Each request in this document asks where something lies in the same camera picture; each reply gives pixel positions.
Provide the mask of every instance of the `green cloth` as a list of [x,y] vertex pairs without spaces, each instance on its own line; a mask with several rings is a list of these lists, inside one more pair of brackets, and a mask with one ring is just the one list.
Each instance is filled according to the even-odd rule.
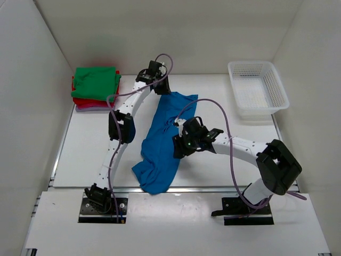
[[71,96],[106,101],[109,95],[116,93],[120,78],[115,67],[77,68]]

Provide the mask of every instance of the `stack of folded cloth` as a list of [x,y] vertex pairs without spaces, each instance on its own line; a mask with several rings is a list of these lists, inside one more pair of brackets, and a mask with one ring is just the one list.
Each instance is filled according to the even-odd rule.
[[[77,112],[109,110],[107,97],[118,94],[121,75],[115,67],[77,68],[71,96]],[[111,107],[114,98],[110,99]]]

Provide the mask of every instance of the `plastic basket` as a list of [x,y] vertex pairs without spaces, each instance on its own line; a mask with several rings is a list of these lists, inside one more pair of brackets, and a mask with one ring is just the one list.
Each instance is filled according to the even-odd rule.
[[232,61],[228,64],[238,113],[265,116],[289,107],[275,66],[268,61]]

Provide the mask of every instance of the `white surface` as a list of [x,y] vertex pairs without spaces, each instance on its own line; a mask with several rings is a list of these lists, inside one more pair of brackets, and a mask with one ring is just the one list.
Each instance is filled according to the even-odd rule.
[[328,245],[341,255],[341,2],[304,1],[274,64],[290,108],[277,115],[286,143],[302,165]]
[[222,194],[129,195],[124,225],[77,223],[82,191],[45,192],[26,248],[54,255],[300,255],[329,252],[311,201],[274,196],[274,225],[224,226]]
[[224,74],[229,61],[271,61],[302,0],[36,2],[73,70],[114,65],[134,75],[162,52],[174,58],[173,74]]
[[[130,91],[135,78],[136,76],[123,76],[120,93]],[[169,77],[169,87],[172,91],[185,95],[199,94],[200,98],[218,101],[226,110],[233,136],[257,142],[271,142],[272,139],[277,138],[270,116],[266,125],[250,125],[254,123],[239,119],[228,75],[172,75]],[[147,136],[159,98],[160,96],[155,93],[150,94],[137,111],[134,118],[136,136],[121,158],[113,182],[114,186],[139,186],[131,168],[142,160],[141,143]],[[223,115],[213,103],[199,102],[196,115],[202,117],[209,130],[212,128],[226,130]],[[101,169],[108,144],[108,113],[74,112],[56,171],[54,186],[91,186]],[[247,186],[260,177],[259,170],[255,166],[238,159],[234,163],[239,185]],[[180,161],[172,186],[233,186],[229,166],[228,156],[210,152],[193,154]]]
[[272,115],[289,107],[281,79],[271,62],[232,61],[228,68],[241,116]]
[[32,1],[0,5],[0,255],[13,256],[50,179],[72,71]]

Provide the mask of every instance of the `blue cloth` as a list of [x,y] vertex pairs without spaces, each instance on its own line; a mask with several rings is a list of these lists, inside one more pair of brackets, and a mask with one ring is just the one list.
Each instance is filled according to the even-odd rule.
[[[178,92],[161,96],[148,135],[142,142],[144,160],[132,168],[144,191],[154,195],[166,192],[171,185],[180,162],[173,157],[172,137],[178,134],[173,123],[180,111],[197,99],[198,95],[184,96]],[[193,117],[196,107],[197,103],[193,103],[180,118]]]

